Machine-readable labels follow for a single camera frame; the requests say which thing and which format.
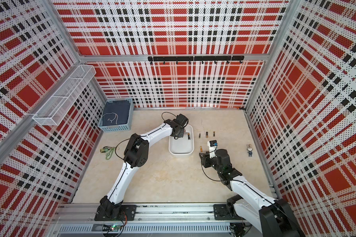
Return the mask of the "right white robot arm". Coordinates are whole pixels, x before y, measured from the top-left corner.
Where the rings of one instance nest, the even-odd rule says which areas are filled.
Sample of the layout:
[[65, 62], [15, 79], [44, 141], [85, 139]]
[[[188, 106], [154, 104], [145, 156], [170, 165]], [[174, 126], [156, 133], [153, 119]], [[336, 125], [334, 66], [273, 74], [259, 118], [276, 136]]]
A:
[[304, 237], [289, 203], [274, 199], [253, 186], [232, 167], [227, 150], [199, 153], [202, 168], [213, 168], [218, 182], [236, 193], [226, 203], [231, 218], [243, 218], [264, 237]]

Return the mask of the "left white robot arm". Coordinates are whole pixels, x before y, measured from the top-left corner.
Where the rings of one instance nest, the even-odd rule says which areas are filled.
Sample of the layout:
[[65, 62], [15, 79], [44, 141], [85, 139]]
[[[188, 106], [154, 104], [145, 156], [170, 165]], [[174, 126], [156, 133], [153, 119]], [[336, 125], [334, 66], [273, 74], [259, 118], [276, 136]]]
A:
[[141, 135], [135, 133], [130, 137], [124, 151], [122, 169], [111, 190], [100, 200], [96, 221], [116, 220], [120, 217], [126, 190], [136, 172], [146, 163], [149, 148], [168, 136], [182, 138], [187, 125], [188, 122], [179, 124], [175, 119], [168, 119], [150, 132]]

